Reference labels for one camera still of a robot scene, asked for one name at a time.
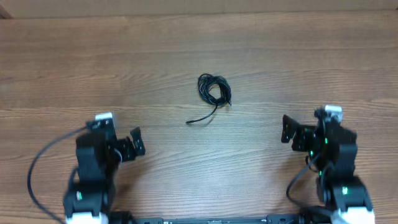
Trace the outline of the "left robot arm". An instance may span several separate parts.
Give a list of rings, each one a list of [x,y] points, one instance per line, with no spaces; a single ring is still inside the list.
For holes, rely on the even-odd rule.
[[[70,180],[63,198],[67,224],[135,223],[131,212],[113,212],[114,176],[123,162],[146,153],[141,129],[118,139],[113,127],[91,129],[76,139],[78,181]]]

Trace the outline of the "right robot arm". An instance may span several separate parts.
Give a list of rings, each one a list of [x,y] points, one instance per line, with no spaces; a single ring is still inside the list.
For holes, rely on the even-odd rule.
[[[300,207],[296,223],[375,223],[371,198],[362,180],[355,175],[357,134],[342,127],[341,116],[316,111],[314,126],[282,117],[282,143],[293,151],[306,152],[305,167],[291,180],[287,190],[308,170],[317,173],[317,195],[321,205],[289,200]]]

